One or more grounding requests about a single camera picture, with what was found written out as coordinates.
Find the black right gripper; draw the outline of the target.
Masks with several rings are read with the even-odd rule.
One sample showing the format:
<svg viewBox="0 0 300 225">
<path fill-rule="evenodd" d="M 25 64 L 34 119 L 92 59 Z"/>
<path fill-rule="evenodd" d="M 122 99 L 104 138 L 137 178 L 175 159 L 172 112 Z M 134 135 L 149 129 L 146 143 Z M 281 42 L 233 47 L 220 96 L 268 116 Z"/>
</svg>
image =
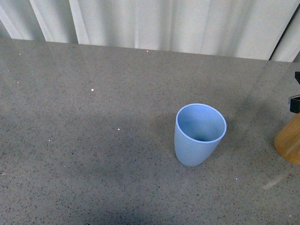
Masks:
<svg viewBox="0 0 300 225">
<path fill-rule="evenodd" d="M 295 79 L 300 84 L 300 72 L 295 72 Z M 289 97 L 289 105 L 290 105 L 290 112 L 292 113 L 300 113 L 300 96 L 295 95 Z"/>
</svg>

